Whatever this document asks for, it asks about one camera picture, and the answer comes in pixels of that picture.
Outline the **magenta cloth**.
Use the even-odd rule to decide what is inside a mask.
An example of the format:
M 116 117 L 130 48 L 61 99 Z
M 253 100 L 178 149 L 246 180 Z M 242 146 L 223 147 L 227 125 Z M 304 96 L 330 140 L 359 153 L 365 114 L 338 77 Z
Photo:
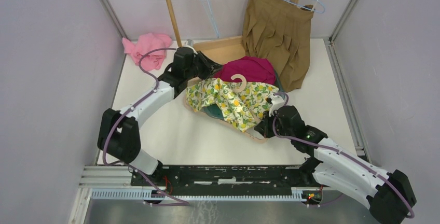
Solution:
M 277 80 L 276 72 L 268 60 L 247 56 L 226 63 L 219 72 L 213 75 L 213 78 L 220 78 L 226 82 L 240 82 L 239 79 L 232 79 L 235 74 L 242 75 L 247 82 L 275 85 Z

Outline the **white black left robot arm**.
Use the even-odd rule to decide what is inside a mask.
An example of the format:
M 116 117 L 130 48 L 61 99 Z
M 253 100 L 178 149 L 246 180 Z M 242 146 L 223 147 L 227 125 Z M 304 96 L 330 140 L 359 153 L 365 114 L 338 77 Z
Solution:
M 151 89 L 120 110 L 109 108 L 103 113 L 97 141 L 103 164 L 123 163 L 143 172 L 149 185 L 159 185 L 163 179 L 159 169 L 162 163 L 142 149 L 140 128 L 162 106 L 178 97 L 190 80 L 210 78 L 222 67 L 191 46 L 175 48 L 173 61 L 163 73 L 152 75 Z

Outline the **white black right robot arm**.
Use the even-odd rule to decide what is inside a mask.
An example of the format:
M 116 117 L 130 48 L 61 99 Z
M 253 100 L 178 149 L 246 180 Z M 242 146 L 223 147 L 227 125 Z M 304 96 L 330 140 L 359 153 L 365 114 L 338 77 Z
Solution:
M 417 200 L 405 173 L 388 172 L 348 152 L 323 131 L 305 124 L 294 106 L 264 112 L 254 130 L 265 138 L 288 139 L 296 150 L 309 155 L 299 173 L 303 185 L 336 189 L 365 206 L 379 223 L 415 217 Z

